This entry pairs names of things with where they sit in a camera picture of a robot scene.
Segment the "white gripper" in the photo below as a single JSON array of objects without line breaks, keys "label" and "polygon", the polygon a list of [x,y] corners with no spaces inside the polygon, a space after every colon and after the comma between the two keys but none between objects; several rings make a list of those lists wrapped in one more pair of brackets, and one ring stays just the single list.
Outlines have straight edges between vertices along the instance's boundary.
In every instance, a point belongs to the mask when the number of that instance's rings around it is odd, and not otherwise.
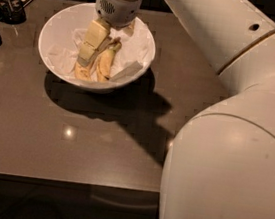
[{"label": "white gripper", "polygon": [[77,62],[85,67],[94,61],[99,47],[108,38],[112,28],[123,28],[123,34],[134,33],[136,13],[142,0],[96,0],[95,10],[101,19],[90,22],[83,43],[80,45]]}]

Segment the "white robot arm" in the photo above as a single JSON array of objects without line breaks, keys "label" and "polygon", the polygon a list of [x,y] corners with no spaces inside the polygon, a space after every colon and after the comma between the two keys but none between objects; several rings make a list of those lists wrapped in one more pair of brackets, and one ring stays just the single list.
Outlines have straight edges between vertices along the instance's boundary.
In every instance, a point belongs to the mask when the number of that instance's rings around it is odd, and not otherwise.
[{"label": "white robot arm", "polygon": [[[124,27],[140,0],[106,0]],[[159,219],[275,219],[275,23],[248,0],[165,0],[231,97],[172,142]]]}]

